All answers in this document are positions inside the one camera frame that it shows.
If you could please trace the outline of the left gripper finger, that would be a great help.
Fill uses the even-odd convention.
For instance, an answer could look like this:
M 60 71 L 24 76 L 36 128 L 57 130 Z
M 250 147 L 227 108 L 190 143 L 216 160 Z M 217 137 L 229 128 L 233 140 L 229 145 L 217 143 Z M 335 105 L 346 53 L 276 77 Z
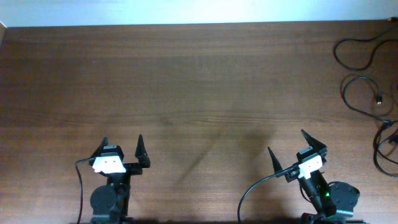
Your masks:
M 150 167 L 150 159 L 149 155 L 145 149 L 144 139 L 143 136 L 140 134 L 137 141 L 135 157 L 138 160 L 138 163 L 141 165 L 142 168 L 149 168 Z
M 100 144 L 100 145 L 98 146 L 98 148 L 94 151 L 94 153 L 90 156 L 89 165 L 92 166 L 92 165 L 94 164 L 95 158 L 98 157 L 98 156 L 100 156 L 100 154 L 101 154 L 102 151 L 103 151 L 103 148 L 104 148 L 105 146 L 108 146 L 108 145 L 109 145 L 109 140 L 108 140 L 108 138 L 107 138 L 107 137 L 103 138 L 101 144 Z

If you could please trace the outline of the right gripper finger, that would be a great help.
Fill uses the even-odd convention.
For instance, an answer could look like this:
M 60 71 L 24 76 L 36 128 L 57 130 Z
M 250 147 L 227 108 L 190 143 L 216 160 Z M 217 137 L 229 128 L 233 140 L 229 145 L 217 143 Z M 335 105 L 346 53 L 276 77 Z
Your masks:
M 283 168 L 282 168 L 279 160 L 277 159 L 277 157 L 275 156 L 275 154 L 273 153 L 273 151 L 270 147 L 268 147 L 267 149 L 268 149 L 270 157 L 271 157 L 274 174 L 281 173 L 283 171 Z
M 319 155 L 326 155 L 327 153 L 327 146 L 320 142 L 319 140 L 313 138 L 311 135 L 309 135 L 306 131 L 303 129 L 301 130 L 301 133 L 305 140 L 307 141 L 308 145 L 311 146 L 315 152 L 319 153 Z

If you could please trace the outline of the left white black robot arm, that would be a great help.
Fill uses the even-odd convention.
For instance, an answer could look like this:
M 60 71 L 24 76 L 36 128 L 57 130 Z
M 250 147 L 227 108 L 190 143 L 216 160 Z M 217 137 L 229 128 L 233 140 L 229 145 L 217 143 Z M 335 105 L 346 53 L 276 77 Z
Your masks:
M 128 216 L 131 177 L 141 175 L 143 169 L 150 167 L 142 135 L 138 137 L 134 156 L 137 162 L 124 163 L 121 147 L 109 145 L 107 138 L 91 155 L 89 164 L 94 172 L 106 177 L 106 184 L 96 188 L 90 197 L 91 223 L 134 223 Z

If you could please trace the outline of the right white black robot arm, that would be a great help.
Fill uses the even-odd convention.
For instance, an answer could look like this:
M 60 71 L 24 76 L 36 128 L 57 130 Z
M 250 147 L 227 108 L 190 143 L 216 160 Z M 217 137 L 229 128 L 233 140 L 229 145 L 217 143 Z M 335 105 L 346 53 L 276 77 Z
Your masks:
M 282 168 L 269 150 L 274 175 L 284 176 L 287 182 L 297 180 L 300 190 L 307 195 L 316 214 L 303 213 L 300 223 L 348 223 L 354 215 L 360 191 L 346 182 L 327 182 L 320 172 L 326 163 L 327 146 L 301 130 L 308 147 L 296 154 L 297 162 Z

